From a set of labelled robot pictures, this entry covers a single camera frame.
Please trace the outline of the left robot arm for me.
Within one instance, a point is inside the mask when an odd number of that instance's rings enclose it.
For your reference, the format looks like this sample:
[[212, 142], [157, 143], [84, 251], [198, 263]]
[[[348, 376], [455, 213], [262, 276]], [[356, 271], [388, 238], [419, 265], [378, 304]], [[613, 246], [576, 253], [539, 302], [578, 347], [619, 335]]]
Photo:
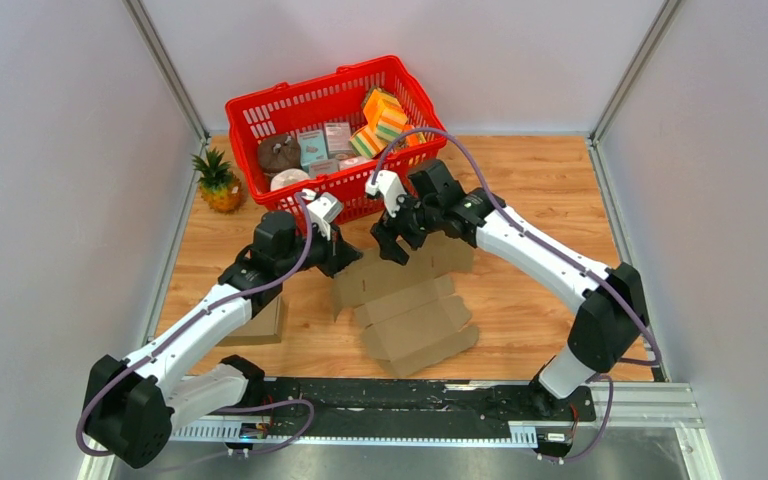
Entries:
[[266, 390], [242, 359], [224, 360], [195, 377], [188, 372], [275, 300], [296, 272], [315, 268], [334, 277], [362, 256], [337, 225], [315, 214], [306, 214], [303, 227], [291, 213], [264, 214], [251, 243], [184, 317], [124, 358], [105, 355], [92, 366], [76, 426], [78, 447], [142, 468], [175, 431], [205, 415], [231, 406], [243, 415], [259, 411]]

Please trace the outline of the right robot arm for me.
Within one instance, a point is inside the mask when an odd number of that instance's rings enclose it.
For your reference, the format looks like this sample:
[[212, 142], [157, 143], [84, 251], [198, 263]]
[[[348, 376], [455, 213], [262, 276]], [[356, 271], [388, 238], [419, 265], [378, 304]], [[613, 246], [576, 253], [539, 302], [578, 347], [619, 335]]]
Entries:
[[558, 297], [575, 318], [566, 345], [532, 381], [530, 404], [539, 416], [558, 417], [580, 384], [609, 372], [649, 325], [640, 273], [622, 262], [610, 267], [566, 247], [484, 188], [465, 192], [440, 160], [408, 176], [369, 178], [365, 192], [385, 211], [371, 233], [380, 256], [404, 265], [408, 252], [442, 232], [517, 267]]

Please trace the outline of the brown cardboard box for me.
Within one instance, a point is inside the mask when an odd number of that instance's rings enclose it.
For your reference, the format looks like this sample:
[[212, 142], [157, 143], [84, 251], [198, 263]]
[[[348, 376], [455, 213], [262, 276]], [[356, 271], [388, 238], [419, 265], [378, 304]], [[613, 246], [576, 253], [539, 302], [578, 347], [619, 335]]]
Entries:
[[257, 346], [278, 344], [286, 318], [286, 302], [282, 295], [277, 296], [245, 325], [235, 329], [223, 338], [218, 346]]

